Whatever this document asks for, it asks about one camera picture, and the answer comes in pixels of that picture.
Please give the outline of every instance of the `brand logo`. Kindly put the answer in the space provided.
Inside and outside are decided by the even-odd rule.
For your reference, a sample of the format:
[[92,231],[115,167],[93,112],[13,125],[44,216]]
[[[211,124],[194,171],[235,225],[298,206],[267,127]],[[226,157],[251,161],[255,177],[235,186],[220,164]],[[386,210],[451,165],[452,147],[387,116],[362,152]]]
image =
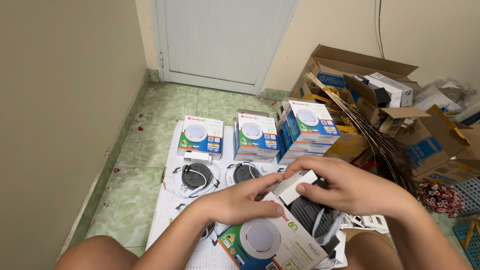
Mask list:
[[295,224],[295,222],[293,222],[293,221],[290,222],[290,223],[288,224],[288,226],[289,226],[290,228],[292,228],[292,230],[293,230],[294,232],[296,232],[297,229],[299,228],[299,227]]

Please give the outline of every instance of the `baseboard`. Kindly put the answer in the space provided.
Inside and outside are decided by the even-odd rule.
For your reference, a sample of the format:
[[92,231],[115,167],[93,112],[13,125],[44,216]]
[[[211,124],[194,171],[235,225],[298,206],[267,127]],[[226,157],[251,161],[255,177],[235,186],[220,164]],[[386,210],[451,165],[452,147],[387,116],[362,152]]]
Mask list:
[[289,95],[290,92],[287,91],[265,88],[265,90],[261,94],[261,97],[280,101],[284,97],[288,97]]
[[95,179],[92,182],[92,185],[90,186],[90,190],[85,197],[85,201],[82,204],[82,207],[80,208],[80,211],[75,218],[75,221],[73,222],[73,225],[67,238],[65,239],[60,254],[57,257],[57,260],[69,246],[72,246],[84,240],[86,237],[90,224],[92,223],[93,217],[97,210],[98,204],[100,203],[100,200],[102,198],[103,192],[107,187],[108,179],[110,178],[115,164],[117,163],[117,159],[120,155],[123,143],[127,138],[128,132],[130,130],[130,127],[132,126],[133,120],[135,119],[135,115],[138,111],[140,103],[142,102],[147,88],[150,85],[150,73],[150,70],[145,71],[142,79],[142,84],[137,91],[137,96],[135,100],[133,100],[130,104],[128,113],[123,118],[123,125],[119,127],[116,139],[112,141],[111,147],[107,149],[105,157],[100,166],[101,169],[98,171]]

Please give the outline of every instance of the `qr code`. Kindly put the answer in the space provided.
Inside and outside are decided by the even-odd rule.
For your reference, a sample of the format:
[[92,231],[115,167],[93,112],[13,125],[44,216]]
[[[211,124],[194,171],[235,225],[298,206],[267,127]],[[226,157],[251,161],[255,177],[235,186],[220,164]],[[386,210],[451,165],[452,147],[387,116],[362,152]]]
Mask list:
[[267,269],[267,270],[280,270],[280,269],[278,269],[278,267],[275,265],[274,262],[269,263],[269,264],[265,267],[265,269]]

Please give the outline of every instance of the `door frame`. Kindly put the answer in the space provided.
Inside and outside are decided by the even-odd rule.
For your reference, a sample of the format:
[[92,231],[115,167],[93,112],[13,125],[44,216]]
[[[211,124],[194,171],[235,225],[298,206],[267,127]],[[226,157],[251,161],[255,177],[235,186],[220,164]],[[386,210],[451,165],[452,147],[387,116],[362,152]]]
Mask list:
[[274,26],[270,42],[268,43],[264,60],[260,67],[257,79],[254,85],[235,83],[231,81],[208,78],[196,75],[186,75],[177,72],[171,72],[168,63],[168,42],[167,42],[167,22],[165,17],[165,0],[150,0],[152,15],[152,30],[155,41],[156,61],[159,68],[160,79],[166,82],[182,80],[184,84],[199,85],[208,88],[227,88],[231,91],[237,91],[247,94],[259,95],[265,89],[266,79],[272,70],[275,56],[280,50],[285,33],[287,32],[293,13],[299,0],[283,0],[280,11],[278,12],[277,22]]

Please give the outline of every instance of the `white cardboard sheet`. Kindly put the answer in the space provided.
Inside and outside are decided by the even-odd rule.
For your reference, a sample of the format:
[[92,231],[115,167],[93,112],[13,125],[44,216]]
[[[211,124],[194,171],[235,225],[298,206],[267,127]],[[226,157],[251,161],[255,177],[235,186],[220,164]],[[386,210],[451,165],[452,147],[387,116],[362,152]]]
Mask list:
[[[178,121],[177,126],[175,127],[175,132],[173,135],[172,143],[170,145],[170,151],[168,153],[167,167],[165,168],[165,177],[163,182],[165,183],[167,189],[175,190],[172,173],[176,167],[180,167],[184,164],[183,157],[177,156],[177,146],[180,139],[181,130],[183,127],[183,121]],[[239,161],[233,160],[233,132],[234,127],[224,126],[224,135],[223,135],[223,148],[222,148],[222,157],[220,160],[212,161],[219,166],[220,172],[220,185],[217,190],[225,188],[225,173],[227,172],[227,166],[230,164],[237,164]],[[271,163],[254,163],[259,168],[267,169],[265,174],[271,172],[277,172],[279,168],[286,168],[286,165],[278,165],[276,163],[276,158]],[[152,226],[150,228],[150,234],[148,236],[147,246],[148,249],[155,240],[162,234],[162,232],[170,224],[170,219],[175,219],[179,212],[175,209],[180,203],[189,204],[193,200],[187,198],[178,198],[175,197],[170,192],[167,192],[163,185],[160,188],[160,193],[158,194],[158,200],[156,202],[155,214],[152,221]],[[238,269],[237,266],[233,263],[230,257],[226,254],[225,250],[220,246],[211,246],[203,251],[194,252],[189,262],[187,263],[186,269]]]

